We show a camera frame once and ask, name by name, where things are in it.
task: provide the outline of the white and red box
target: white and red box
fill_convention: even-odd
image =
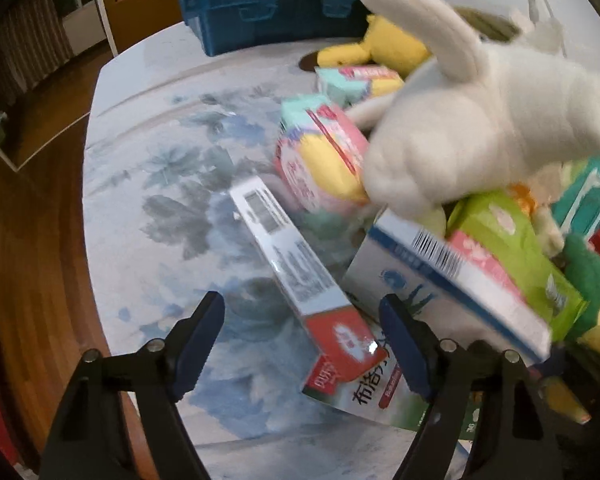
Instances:
[[[341,381],[385,359],[371,329],[259,177],[230,190],[296,316]]]

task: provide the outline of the floral tablecloth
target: floral tablecloth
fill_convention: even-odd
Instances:
[[[198,386],[178,405],[214,479],[389,479],[413,439],[300,393],[316,350],[227,192],[273,173],[280,101],[314,90],[297,63],[317,45],[214,58],[90,119],[84,231],[111,351],[164,337],[208,290],[226,300]],[[310,242],[331,269],[351,256],[343,240]]]

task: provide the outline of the yellow plush toy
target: yellow plush toy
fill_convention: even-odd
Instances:
[[[369,15],[369,28],[359,43],[330,46],[318,52],[318,66],[362,65],[373,61],[407,77],[430,55],[424,44],[382,16]]]

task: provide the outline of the wooden floor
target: wooden floor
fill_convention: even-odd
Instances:
[[[89,112],[100,69],[111,59],[109,43],[99,43],[18,99],[8,111],[2,146],[16,166]]]
[[[39,452],[80,355],[93,347],[108,353],[84,248],[87,120],[56,137],[19,174],[0,166],[0,352],[17,415]],[[125,399],[139,471],[153,480],[138,416]]]

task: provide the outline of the plush toy ear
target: plush toy ear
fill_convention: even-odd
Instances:
[[[468,82],[486,70],[487,57],[478,33],[444,1],[360,1],[427,45],[448,78]]]

